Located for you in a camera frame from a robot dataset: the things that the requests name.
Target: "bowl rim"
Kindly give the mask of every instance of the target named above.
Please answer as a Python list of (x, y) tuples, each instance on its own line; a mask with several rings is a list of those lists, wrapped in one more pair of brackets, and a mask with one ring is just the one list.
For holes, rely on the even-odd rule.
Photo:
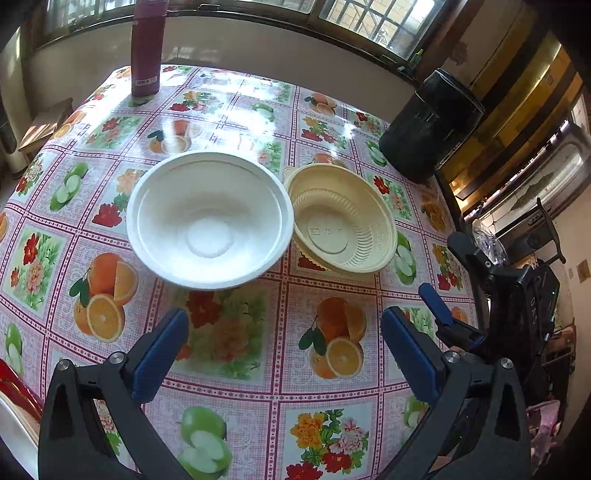
[[(143, 199), (147, 189), (146, 184), (155, 179), (158, 174), (165, 174), (173, 168), (186, 165), (188, 163), (208, 160), (210, 155), (223, 155), (227, 160), (226, 163), (233, 164), (237, 167), (243, 167), (246, 170), (254, 173), (263, 183), (271, 188), (277, 200), (281, 211), (281, 225), (278, 228), (278, 240), (273, 249), (267, 255), (267, 260), (259, 267), (253, 269), (251, 272), (226, 281), (186, 281), (187, 279), (173, 275), (170, 270), (162, 268), (160, 264), (152, 260), (152, 254), (144, 247), (144, 244), (139, 237), (138, 229), (138, 210), (139, 202)], [(279, 179), (272, 174), (267, 168), (243, 157), (239, 157), (232, 153), (227, 153), (223, 150), (203, 150), (203, 151), (188, 151), (173, 155), (166, 160), (163, 160), (149, 169), (138, 180), (127, 204), (127, 215), (125, 218), (127, 237), (129, 246), (139, 258), (139, 260), (154, 274), (169, 281), (175, 285), (191, 290), (224, 290), (227, 288), (234, 288), (243, 285), (255, 278), (260, 277), (264, 272), (269, 270), (279, 260), (291, 242), (294, 227), (294, 211), (291, 204), (291, 199), (287, 194), (286, 189), (279, 181)]]
[(294, 235), (294, 240), (295, 240), (297, 246), (299, 247), (299, 249), (302, 250), (305, 255), (311, 257), (311, 259), (314, 262), (317, 262), (321, 266), (326, 267), (329, 270), (332, 270), (332, 271), (335, 271), (335, 272), (341, 273), (341, 274), (346, 274), (346, 275), (348, 275), (348, 274), (372, 274), (372, 273), (376, 273), (377, 271), (380, 271), (384, 267), (386, 267), (386, 265), (388, 265), (392, 261), (394, 255), (396, 254), (396, 248), (398, 248), (398, 229), (396, 227), (396, 222), (394, 221), (394, 217), (392, 216), (392, 213), (390, 213), (390, 211), (388, 210), (388, 207), (385, 204), (382, 196), (363, 177), (360, 177), (356, 173), (350, 171), (348, 168), (343, 168), (338, 165), (329, 164), (329, 163), (308, 163), (307, 165), (304, 165), (302, 167), (298, 167), (298, 168), (294, 168), (293, 170), (290, 170), (288, 177), (285, 180), (285, 189), (286, 189), (288, 195), (290, 194), (290, 187), (294, 181), (294, 178), (296, 178), (298, 176), (298, 174), (300, 174), (302, 171), (304, 171), (308, 168), (316, 168), (316, 169), (338, 168), (339, 170), (342, 170), (343, 172), (350, 174), (352, 176), (352, 178), (355, 178), (354, 181), (361, 181), (365, 185), (364, 191), (366, 191), (369, 195), (371, 195), (371, 197), (375, 200), (375, 203), (378, 205), (380, 211), (382, 212), (382, 214), (384, 215), (384, 217), (386, 219), (386, 223), (389, 226), (389, 230), (392, 232), (392, 248), (390, 249), (389, 253), (384, 255), (384, 258), (382, 259), (382, 261), (377, 263), (376, 266), (374, 266), (374, 267), (354, 268), (354, 269), (343, 268), (343, 264), (334, 264), (330, 260), (328, 260), (325, 257), (321, 256), (320, 254), (316, 253), (317, 248), (314, 247), (308, 240), (306, 240), (304, 235), (301, 233), (300, 228), (297, 226), (296, 220), (294, 218), (294, 233), (293, 233), (293, 235)]

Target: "white wall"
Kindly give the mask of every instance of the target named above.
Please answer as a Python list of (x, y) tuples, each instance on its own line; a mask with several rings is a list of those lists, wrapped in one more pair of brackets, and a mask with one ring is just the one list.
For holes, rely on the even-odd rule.
[[(79, 105), (115, 69), (129, 65), (131, 23), (98, 28), (41, 48), (24, 68), (30, 104), (68, 97)], [(163, 61), (213, 66), (283, 80), (391, 121), (414, 88), (362, 57), (316, 38), (254, 22), (168, 18)]]

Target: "red object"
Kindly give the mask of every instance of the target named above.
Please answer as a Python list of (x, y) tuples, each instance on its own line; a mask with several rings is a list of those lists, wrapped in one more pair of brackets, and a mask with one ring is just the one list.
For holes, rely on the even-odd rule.
[(41, 423), (43, 403), (18, 378), (18, 375), (3, 360), (0, 360), (0, 391), (9, 400), (25, 410), (37, 422)]
[(160, 90), (160, 62), (168, 0), (137, 0), (131, 28), (131, 95)]

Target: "plastic tablecloth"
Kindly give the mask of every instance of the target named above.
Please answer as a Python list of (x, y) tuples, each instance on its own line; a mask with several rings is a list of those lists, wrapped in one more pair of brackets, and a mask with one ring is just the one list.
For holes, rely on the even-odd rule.
[[(143, 408), (171, 451), (193, 459), (196, 480), (374, 478), (425, 410), (380, 337), (382, 310), (400, 306), (435, 339), (417, 293), (429, 282), (476, 325), (437, 182), (413, 184), (386, 162), (383, 120), (289, 83), (163, 65), (152, 99), (137, 105), (130, 94), (130, 68), (113, 72), (46, 143), (1, 214), (3, 356), (43, 399), (60, 359), (103, 362), (180, 307), (189, 342)], [(188, 150), (234, 153), (280, 179), (286, 166), (348, 168), (394, 217), (394, 260), (347, 277), (292, 243), (234, 290), (163, 282), (129, 246), (126, 206), (148, 169)], [(107, 406), (98, 410), (119, 460), (134, 468)]]

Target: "white bowl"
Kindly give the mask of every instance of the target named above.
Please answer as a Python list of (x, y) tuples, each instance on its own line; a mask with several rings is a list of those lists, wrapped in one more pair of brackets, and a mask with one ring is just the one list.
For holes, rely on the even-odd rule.
[(257, 278), (283, 255), (294, 213), (283, 185), (262, 165), (187, 152), (141, 177), (126, 223), (131, 248), (156, 275), (219, 290)]

